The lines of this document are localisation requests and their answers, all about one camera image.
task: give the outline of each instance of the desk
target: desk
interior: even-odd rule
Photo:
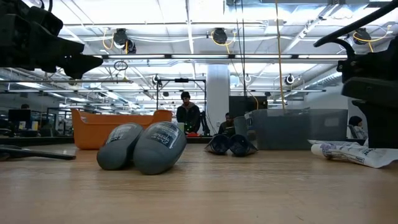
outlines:
[[[396,223],[398,164],[327,161],[309,151],[215,156],[188,145],[162,175],[75,161],[0,162],[1,223]],[[31,147],[73,153],[74,145]]]

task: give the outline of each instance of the black mechanical arm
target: black mechanical arm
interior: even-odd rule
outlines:
[[[392,0],[370,15],[314,43],[314,47],[336,43],[346,49],[347,60],[339,61],[337,68],[344,83],[341,94],[358,99],[353,104],[366,116],[369,147],[398,148],[398,37],[390,41],[387,50],[366,55],[355,54],[353,48],[339,37],[375,21],[396,7],[398,0]]]
[[[81,54],[84,45],[57,37],[63,22],[39,7],[21,0],[0,0],[0,67],[42,69],[81,79],[100,66],[101,58]]]

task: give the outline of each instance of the white column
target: white column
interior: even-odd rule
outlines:
[[[207,68],[207,125],[216,134],[229,111],[228,65],[208,65]]]

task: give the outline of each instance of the ceiling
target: ceiling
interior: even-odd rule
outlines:
[[[33,6],[35,0],[25,0]],[[329,59],[322,60],[284,60],[282,62],[282,76],[292,74],[296,81],[292,86],[296,88],[306,86],[319,80],[322,75],[336,67],[339,55],[345,56],[345,51],[336,44],[325,44],[319,48],[313,43],[319,38],[348,25],[369,13],[377,10],[377,5],[369,1],[356,1],[357,4],[327,5],[325,1],[290,0],[289,4],[278,5],[279,20],[276,21],[275,4],[263,4],[260,0],[243,0],[243,13],[241,1],[235,8],[228,5],[230,1],[224,0],[54,0],[53,13],[60,18],[64,27],[60,37],[85,44],[84,54],[90,55],[120,55],[124,52],[116,47],[107,49],[112,45],[112,33],[117,28],[127,29],[127,35],[134,41],[137,54],[278,54],[277,24],[280,30],[280,49],[283,55],[315,55],[326,54]],[[395,37],[398,32],[397,9],[388,15],[365,26],[373,39],[380,41],[373,43],[373,49],[378,50],[386,42]],[[228,49],[226,46],[216,45],[211,39],[211,32],[215,28],[223,28],[228,36]],[[357,54],[370,51],[368,45],[356,45],[352,37],[348,40],[353,45]],[[102,67],[95,68],[83,76],[84,80],[101,83],[103,80],[130,80],[133,83],[102,83],[95,89],[103,90],[151,90],[152,78],[196,78],[205,79],[207,66],[215,63],[209,60],[176,60],[176,59],[129,59],[123,60],[128,64],[128,69],[122,72],[115,71],[114,63],[119,60],[105,60]],[[228,66],[231,75],[241,77],[242,63],[240,60],[220,60]],[[69,85],[57,83],[57,80],[68,80],[63,71],[56,74],[46,74],[41,70],[34,73],[27,71],[21,73],[28,80],[47,78],[53,80],[51,85],[43,84],[44,88],[59,88],[83,90],[90,89],[81,83]],[[277,60],[261,61],[247,58],[245,73],[250,77],[249,89],[279,89],[279,65]],[[170,82],[164,90],[197,90],[195,98],[204,99],[198,83]],[[81,93],[76,97],[85,98],[95,103],[127,103],[147,104],[147,111],[153,111],[155,93],[125,92],[115,93],[116,100],[106,96],[92,93]],[[231,92],[240,95],[242,92]],[[179,92],[170,91],[168,97],[162,100],[170,105],[164,105],[168,110],[173,110],[172,102],[179,104]],[[136,108],[131,106],[115,106],[118,111],[131,111]]]

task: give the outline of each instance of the orange tray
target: orange tray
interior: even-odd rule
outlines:
[[[73,137],[79,149],[99,149],[111,131],[121,124],[136,123],[144,129],[160,121],[171,121],[172,112],[157,110],[154,115],[102,115],[72,109]]]

